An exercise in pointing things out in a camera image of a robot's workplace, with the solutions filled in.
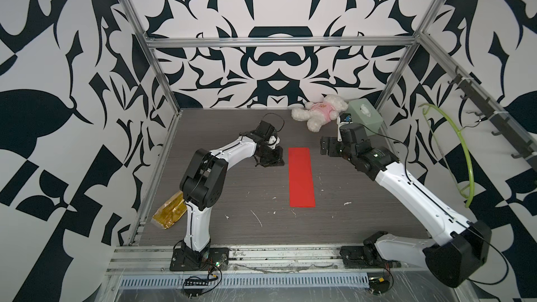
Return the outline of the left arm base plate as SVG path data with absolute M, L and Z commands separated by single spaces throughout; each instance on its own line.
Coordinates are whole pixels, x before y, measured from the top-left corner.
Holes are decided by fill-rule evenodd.
M 210 247 L 202 252 L 195 252 L 188 247 L 173 250 L 169 271 L 203 271 L 211 265 L 226 267 L 229 263 L 230 249 L 227 247 Z

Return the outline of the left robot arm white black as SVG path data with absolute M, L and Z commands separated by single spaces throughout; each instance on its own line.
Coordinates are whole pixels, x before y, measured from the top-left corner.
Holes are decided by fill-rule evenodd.
M 180 182 L 187 206 L 187 232 L 183 247 L 203 254 L 210 247 L 209 225 L 212 207 L 221 197 L 227 172 L 245 159 L 253 157 L 257 166 L 283 166 L 283 149 L 277 131 L 261 134 L 251 131 L 214 150 L 199 149 Z

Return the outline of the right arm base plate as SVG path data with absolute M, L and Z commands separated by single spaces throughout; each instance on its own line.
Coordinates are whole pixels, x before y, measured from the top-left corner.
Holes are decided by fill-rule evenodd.
M 383 259 L 374 246 L 342 246 L 340 256 L 345 268 L 401 268 L 399 261 Z

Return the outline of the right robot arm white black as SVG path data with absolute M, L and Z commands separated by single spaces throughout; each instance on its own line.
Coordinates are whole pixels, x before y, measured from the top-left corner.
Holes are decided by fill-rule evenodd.
M 385 188 L 429 234 L 428 239 L 412 239 L 379 231 L 364 240 L 357 261 L 370 266 L 400 261 L 426 268 L 451 288 L 460 286 L 485 265 L 492 230 L 484 222 L 470 222 L 449 208 L 407 172 L 389 149 L 372 148 L 367 138 L 344 141 L 324 136 L 320 140 L 320 153 L 345 159 Z

